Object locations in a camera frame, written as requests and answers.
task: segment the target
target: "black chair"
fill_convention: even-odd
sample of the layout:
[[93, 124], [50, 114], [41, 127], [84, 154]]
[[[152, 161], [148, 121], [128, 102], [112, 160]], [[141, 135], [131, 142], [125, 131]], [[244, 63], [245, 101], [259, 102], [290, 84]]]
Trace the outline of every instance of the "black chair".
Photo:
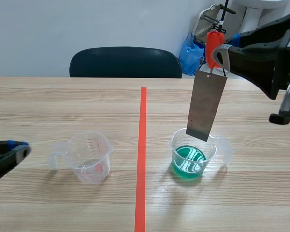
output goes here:
[[70, 77], [181, 78], [170, 52], [142, 47], [100, 47], [80, 51], [71, 60]]

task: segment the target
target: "wooden table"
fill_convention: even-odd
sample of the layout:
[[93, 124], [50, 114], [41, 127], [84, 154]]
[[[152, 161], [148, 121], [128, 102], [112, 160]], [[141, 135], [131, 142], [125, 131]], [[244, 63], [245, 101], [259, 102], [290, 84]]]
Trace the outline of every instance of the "wooden table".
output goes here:
[[[187, 124], [193, 80], [0, 77], [0, 140], [33, 150], [0, 180], [0, 232], [133, 232], [140, 89], [147, 87], [147, 232], [290, 232], [290, 124], [246, 80], [228, 80], [212, 135], [230, 140], [228, 168], [211, 161], [200, 180], [172, 169], [167, 142]], [[85, 185], [53, 143], [83, 131], [105, 134], [115, 151], [100, 185]]]

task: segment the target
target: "measuring cup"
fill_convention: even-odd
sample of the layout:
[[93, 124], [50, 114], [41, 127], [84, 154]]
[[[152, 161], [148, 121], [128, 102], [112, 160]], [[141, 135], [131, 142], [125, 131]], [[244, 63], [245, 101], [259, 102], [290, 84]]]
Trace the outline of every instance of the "measuring cup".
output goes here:
[[56, 170], [57, 155], [62, 155], [81, 181], [96, 184], [104, 180], [110, 172], [109, 155], [112, 151], [113, 147], [103, 134], [84, 132], [66, 143], [54, 144], [53, 154], [47, 158], [51, 169]]
[[185, 178], [201, 176], [209, 161], [218, 153], [222, 153], [225, 164], [230, 163], [233, 149], [227, 139], [209, 135], [208, 141], [204, 142], [187, 135], [186, 129], [178, 130], [169, 142], [172, 166], [179, 175]]

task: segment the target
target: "green liquid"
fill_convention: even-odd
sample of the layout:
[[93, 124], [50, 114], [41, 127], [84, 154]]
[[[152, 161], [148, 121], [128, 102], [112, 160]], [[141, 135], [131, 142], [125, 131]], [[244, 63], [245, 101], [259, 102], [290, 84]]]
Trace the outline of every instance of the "green liquid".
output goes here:
[[176, 149], [178, 154], [188, 160], [175, 158], [172, 162], [174, 170], [185, 178], [194, 178], [202, 175], [205, 163], [191, 163], [190, 161], [205, 161], [202, 151], [192, 146], [181, 146]]

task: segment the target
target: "red tape line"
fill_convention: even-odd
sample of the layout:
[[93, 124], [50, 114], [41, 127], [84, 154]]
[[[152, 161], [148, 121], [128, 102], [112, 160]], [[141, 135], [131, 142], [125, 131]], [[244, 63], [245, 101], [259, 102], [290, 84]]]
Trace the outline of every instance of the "red tape line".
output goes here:
[[139, 146], [137, 155], [135, 232], [146, 232], [146, 114], [147, 89], [141, 88]]

